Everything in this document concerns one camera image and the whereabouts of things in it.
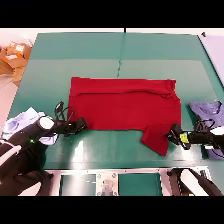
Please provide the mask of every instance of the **yellow label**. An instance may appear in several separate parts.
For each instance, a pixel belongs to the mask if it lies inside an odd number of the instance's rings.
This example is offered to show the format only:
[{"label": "yellow label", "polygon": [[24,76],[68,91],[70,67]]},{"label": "yellow label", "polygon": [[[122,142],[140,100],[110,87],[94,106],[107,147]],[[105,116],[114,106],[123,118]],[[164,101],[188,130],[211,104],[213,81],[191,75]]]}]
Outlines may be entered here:
[{"label": "yellow label", "polygon": [[189,143],[188,138],[187,138],[187,134],[180,134],[180,139],[184,143]]}]

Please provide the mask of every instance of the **table surface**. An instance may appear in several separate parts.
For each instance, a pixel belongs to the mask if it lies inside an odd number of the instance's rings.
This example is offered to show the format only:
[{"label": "table surface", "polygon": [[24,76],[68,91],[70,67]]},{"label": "table surface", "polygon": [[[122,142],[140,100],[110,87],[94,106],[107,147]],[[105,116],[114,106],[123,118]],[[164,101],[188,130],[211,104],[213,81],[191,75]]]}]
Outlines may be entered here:
[{"label": "table surface", "polygon": [[[72,76],[91,78],[177,79],[182,123],[193,128],[192,100],[224,100],[222,84],[200,40],[193,35],[138,33],[38,34],[9,117],[33,107],[54,116],[68,103]],[[46,169],[142,168],[208,165],[224,192],[224,161],[211,161],[203,150],[169,144],[166,157],[140,143],[140,131],[83,131],[59,140],[46,153]]]}]

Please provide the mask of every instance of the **red cloth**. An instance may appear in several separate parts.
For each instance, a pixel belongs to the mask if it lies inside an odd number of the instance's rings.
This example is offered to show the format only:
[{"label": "red cloth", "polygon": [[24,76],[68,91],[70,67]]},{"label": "red cloth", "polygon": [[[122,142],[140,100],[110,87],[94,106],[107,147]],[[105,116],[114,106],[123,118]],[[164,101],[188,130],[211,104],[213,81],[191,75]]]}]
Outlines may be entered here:
[{"label": "red cloth", "polygon": [[73,77],[69,106],[72,121],[85,118],[90,130],[141,130],[142,143],[165,156],[164,137],[181,123],[175,80],[89,79]]}]

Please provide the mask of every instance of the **red sleeve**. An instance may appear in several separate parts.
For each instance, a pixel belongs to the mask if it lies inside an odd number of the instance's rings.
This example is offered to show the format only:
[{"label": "red sleeve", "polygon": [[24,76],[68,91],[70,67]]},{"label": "red sleeve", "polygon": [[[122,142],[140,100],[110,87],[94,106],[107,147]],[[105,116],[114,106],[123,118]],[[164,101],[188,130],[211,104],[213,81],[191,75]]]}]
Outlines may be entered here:
[{"label": "red sleeve", "polygon": [[168,139],[164,135],[168,134],[170,129],[171,126],[167,124],[149,125],[143,131],[141,141],[153,151],[165,156],[168,151]]}]

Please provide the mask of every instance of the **metal frame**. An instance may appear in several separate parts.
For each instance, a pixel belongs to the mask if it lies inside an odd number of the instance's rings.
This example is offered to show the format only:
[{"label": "metal frame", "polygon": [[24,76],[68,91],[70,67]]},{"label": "metal frame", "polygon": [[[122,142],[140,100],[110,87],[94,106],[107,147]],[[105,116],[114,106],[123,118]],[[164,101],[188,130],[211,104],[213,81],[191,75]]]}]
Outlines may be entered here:
[{"label": "metal frame", "polygon": [[[87,174],[106,175],[106,174],[111,174],[111,173],[116,173],[116,174],[159,173],[163,196],[171,196],[172,193],[171,193],[171,187],[170,187],[170,182],[169,182],[169,176],[167,175],[167,172],[173,168],[177,168],[177,167],[138,168],[138,169],[46,170],[46,171],[48,173],[54,174],[54,177],[52,178],[50,196],[59,196],[61,176],[63,176],[63,175],[87,175]],[[201,170],[204,170],[207,178],[209,180],[212,180],[207,166],[178,167],[178,168],[191,168],[191,169],[195,170],[196,172],[198,172],[199,174],[200,174]]]}]

